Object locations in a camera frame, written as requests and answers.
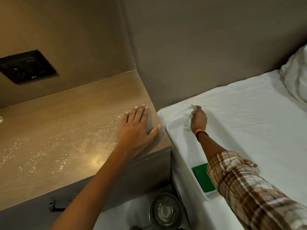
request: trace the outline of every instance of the plastic tray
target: plastic tray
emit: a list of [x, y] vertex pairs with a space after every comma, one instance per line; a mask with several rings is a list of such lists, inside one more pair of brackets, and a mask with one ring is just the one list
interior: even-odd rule
[[[208, 118], [208, 124], [206, 128], [208, 135], [225, 149], [236, 151], [239, 153], [239, 155], [241, 155], [241, 157], [250, 159], [242, 147], [240, 147], [236, 140], [220, 123], [217, 117], [209, 109], [204, 109], [203, 111], [206, 113]], [[216, 190], [204, 193], [192, 171], [193, 167], [208, 163], [208, 161], [200, 143], [197, 141], [196, 137], [187, 126], [190, 118], [191, 116], [188, 116], [175, 120], [167, 124], [166, 130], [173, 143], [175, 144], [177, 150], [179, 151], [183, 161], [188, 167], [202, 196], [206, 201], [212, 202], [221, 197], [220, 194]]]

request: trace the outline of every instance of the wooden tabletop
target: wooden tabletop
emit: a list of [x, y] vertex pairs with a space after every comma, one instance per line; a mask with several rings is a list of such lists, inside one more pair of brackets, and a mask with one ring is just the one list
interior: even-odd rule
[[[0, 109], [0, 210], [94, 175], [117, 144], [123, 114], [147, 104], [133, 70]], [[163, 130], [145, 154], [170, 147]]]

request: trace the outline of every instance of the floor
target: floor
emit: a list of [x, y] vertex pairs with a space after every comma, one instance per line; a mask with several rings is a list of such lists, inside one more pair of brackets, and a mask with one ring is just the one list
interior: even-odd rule
[[[152, 193], [123, 203], [122, 205], [101, 213], [94, 230], [129, 230], [134, 226], [144, 230], [152, 230], [153, 228], [149, 220], [150, 203], [157, 194], [163, 192], [172, 193], [177, 196], [174, 186], [168, 185]], [[186, 214], [184, 214], [181, 227], [190, 230]]]

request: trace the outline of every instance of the green cloth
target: green cloth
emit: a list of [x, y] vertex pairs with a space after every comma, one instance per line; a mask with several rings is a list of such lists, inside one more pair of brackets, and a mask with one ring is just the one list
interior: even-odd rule
[[203, 189], [203, 191], [205, 193], [215, 190], [215, 187], [212, 184], [211, 179], [207, 175], [207, 165], [208, 165], [208, 163], [202, 164], [202, 165], [199, 165], [199, 166], [192, 168], [193, 173], [194, 173], [199, 185], [201, 186], [201, 188]]

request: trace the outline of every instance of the black wristband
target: black wristband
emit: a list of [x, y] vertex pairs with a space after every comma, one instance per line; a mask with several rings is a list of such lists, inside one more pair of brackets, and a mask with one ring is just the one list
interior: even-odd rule
[[205, 132], [205, 131], [198, 131], [198, 132], [196, 133], [196, 139], [197, 139], [198, 142], [199, 142], [199, 140], [198, 140], [198, 134], [201, 133], [201, 132], [203, 132], [203, 133], [205, 133], [207, 136], [209, 136], [209, 135], [207, 134], [207, 132]]

